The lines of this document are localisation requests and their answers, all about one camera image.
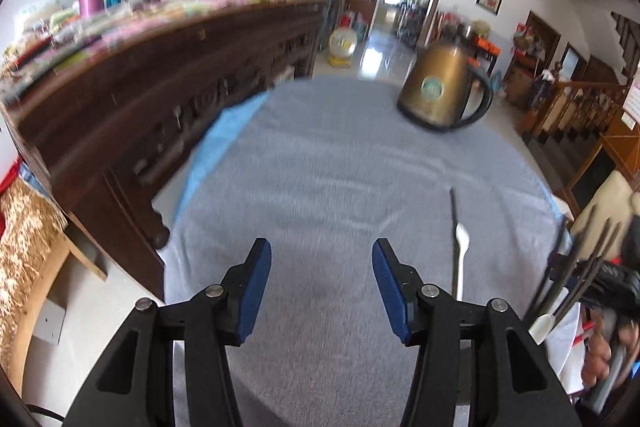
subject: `blue cloth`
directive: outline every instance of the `blue cloth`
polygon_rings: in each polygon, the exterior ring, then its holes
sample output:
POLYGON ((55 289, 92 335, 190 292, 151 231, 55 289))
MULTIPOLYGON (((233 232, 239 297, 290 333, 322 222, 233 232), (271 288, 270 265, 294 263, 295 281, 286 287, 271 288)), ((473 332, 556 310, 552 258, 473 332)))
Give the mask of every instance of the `blue cloth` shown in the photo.
POLYGON ((193 159, 187 182, 175 211, 177 221, 189 200, 198 190, 207 175, 216 168, 231 144, 236 141, 244 126, 262 107, 270 92, 260 93, 245 102, 224 109, 220 117, 209 128, 193 159))

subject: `wooden sideboard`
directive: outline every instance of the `wooden sideboard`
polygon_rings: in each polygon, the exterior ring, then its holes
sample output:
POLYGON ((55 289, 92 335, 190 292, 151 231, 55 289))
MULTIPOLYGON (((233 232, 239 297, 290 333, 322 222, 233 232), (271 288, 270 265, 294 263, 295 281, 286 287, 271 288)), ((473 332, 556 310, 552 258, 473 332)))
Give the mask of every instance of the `wooden sideboard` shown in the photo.
POLYGON ((152 198, 223 108, 286 66, 311 76, 322 3, 220 9, 148 30, 41 80, 3 108, 25 161, 67 216, 163 298, 169 230, 152 198))

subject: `tile floor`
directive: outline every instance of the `tile floor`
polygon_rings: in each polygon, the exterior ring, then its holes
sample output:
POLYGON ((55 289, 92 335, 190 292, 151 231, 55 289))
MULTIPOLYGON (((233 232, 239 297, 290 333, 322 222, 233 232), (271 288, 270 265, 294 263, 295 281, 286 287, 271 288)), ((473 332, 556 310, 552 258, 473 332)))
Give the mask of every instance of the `tile floor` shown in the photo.
MULTIPOLYGON (((337 74, 401 86, 415 60, 415 53, 388 34, 373 33, 356 48, 351 68, 335 69, 318 55, 314 74, 337 74)), ((542 178, 524 143, 514 131, 521 115, 497 98, 482 120, 510 142, 542 178)), ((174 212, 186 180, 188 164, 158 194, 154 207, 171 227, 174 212)), ((60 343, 51 346, 39 339, 31 341, 24 378, 24 400, 64 415, 89 370, 129 314, 135 301, 150 296, 133 279, 108 259, 102 259, 108 274, 101 282, 75 259, 69 258, 56 280, 49 298, 66 308, 60 343)), ((44 427, 58 426, 43 419, 44 427)))

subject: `gold kettle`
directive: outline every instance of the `gold kettle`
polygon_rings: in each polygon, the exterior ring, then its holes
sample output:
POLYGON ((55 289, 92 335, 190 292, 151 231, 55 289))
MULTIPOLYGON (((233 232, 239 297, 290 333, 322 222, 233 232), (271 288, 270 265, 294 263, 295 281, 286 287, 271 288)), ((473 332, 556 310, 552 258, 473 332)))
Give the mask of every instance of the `gold kettle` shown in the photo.
POLYGON ((461 47, 439 40, 418 52, 398 97, 398 109, 410 120, 446 131, 478 121, 489 110, 493 98, 486 73, 469 65, 468 55, 461 47), (463 119, 474 78, 482 86, 482 102, 463 119))

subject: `black wire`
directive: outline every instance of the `black wire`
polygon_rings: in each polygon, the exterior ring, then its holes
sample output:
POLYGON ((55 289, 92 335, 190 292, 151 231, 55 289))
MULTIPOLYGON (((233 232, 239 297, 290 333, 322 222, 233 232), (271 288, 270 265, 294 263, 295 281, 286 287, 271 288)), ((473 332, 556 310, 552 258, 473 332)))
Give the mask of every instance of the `black wire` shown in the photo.
POLYGON ((49 418, 53 418, 54 420, 58 420, 59 422, 63 422, 65 420, 64 416, 60 416, 58 413, 50 411, 49 409, 45 409, 44 407, 40 407, 39 405, 34 405, 32 403, 25 404, 26 408, 32 414, 40 414, 42 416, 47 416, 49 418))

